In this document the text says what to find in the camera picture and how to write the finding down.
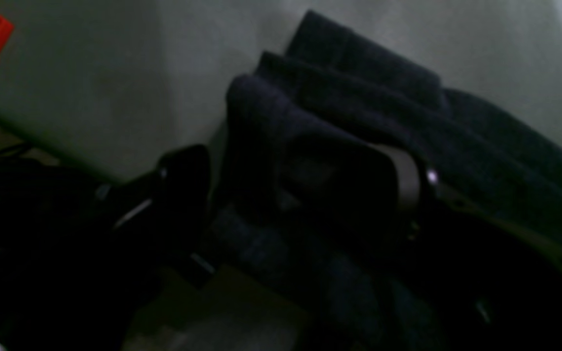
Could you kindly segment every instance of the folded cloth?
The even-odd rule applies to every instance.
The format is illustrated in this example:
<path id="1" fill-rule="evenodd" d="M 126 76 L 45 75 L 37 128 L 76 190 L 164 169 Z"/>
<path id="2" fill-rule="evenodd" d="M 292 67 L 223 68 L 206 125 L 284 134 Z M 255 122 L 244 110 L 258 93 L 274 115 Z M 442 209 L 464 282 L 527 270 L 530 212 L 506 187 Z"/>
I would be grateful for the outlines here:
<path id="1" fill-rule="evenodd" d="M 488 214 L 562 245 L 562 149 L 318 14 L 285 56 L 265 53 L 232 82 L 227 123 L 203 247 L 369 347 L 448 349 L 430 304 L 385 273 L 372 279 L 329 240 L 341 226 L 310 206 L 368 144 L 411 151 Z"/>

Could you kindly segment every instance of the floor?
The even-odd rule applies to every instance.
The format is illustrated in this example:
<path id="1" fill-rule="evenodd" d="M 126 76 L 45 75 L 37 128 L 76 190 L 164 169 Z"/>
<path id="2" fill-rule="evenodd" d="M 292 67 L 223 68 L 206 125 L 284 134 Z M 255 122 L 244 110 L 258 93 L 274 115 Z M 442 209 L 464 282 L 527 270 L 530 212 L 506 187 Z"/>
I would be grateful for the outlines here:
<path id="1" fill-rule="evenodd" d="M 0 149 L 21 142 L 0 127 Z M 25 157 L 60 163 L 40 149 Z M 232 267 L 221 267 L 200 291 L 171 269 L 158 274 L 164 288 L 136 313 L 123 351 L 290 351 L 312 323 L 303 309 Z"/>

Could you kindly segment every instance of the black fabric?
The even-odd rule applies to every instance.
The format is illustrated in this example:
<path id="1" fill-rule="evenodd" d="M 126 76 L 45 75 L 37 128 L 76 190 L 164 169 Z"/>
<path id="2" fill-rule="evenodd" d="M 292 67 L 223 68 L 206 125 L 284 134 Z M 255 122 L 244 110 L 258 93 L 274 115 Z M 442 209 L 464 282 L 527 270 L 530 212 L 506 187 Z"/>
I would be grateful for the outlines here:
<path id="1" fill-rule="evenodd" d="M 333 240 L 344 226 L 314 206 L 337 170 L 369 158 L 369 143 L 408 149 L 488 214 L 562 244 L 562 149 L 318 14 L 285 56 L 265 53 L 232 82 L 227 122 L 205 249 L 369 347 L 448 349 L 430 304 L 386 273 L 371 279 Z M 365 182 L 350 193 L 377 186 L 357 172 Z"/>

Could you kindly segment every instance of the dark blue towel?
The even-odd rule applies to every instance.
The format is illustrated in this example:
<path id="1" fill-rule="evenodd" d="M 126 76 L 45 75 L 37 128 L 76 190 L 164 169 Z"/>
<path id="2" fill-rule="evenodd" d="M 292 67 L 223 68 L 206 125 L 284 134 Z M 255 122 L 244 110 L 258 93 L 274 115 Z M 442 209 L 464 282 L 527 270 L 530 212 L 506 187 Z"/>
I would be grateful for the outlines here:
<path id="1" fill-rule="evenodd" d="M 430 304 L 395 278 L 371 280 L 329 240 L 343 229 L 306 200 L 368 143 L 408 149 L 488 214 L 562 244 L 562 149 L 317 14 L 285 56 L 265 53 L 234 80 L 227 110 L 205 248 L 369 347 L 448 348 Z"/>

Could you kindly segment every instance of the dark blanket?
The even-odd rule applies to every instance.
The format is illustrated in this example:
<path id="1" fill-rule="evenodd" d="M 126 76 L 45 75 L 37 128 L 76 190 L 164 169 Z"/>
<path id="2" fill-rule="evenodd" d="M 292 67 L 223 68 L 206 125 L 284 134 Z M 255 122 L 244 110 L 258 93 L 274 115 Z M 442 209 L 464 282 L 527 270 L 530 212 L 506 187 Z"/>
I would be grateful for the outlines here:
<path id="1" fill-rule="evenodd" d="M 562 149 L 318 14 L 285 56 L 232 82 L 227 110 L 205 248 L 369 347 L 448 348 L 430 304 L 386 274 L 375 283 L 305 198 L 369 143 L 408 149 L 488 214 L 562 244 Z"/>

